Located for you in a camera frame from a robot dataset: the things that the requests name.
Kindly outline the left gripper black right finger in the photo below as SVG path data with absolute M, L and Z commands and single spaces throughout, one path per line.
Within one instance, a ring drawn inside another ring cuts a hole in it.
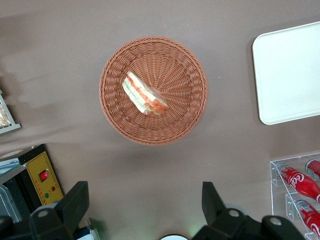
M 212 182 L 202 183 L 202 212 L 206 220 L 194 240 L 249 240 L 246 215 L 237 208 L 228 208 Z

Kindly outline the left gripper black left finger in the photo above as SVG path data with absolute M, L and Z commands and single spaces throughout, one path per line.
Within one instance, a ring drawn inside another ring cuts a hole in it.
M 88 208 L 88 182 L 79 181 L 54 207 L 43 206 L 30 215 L 32 239 L 72 240 Z

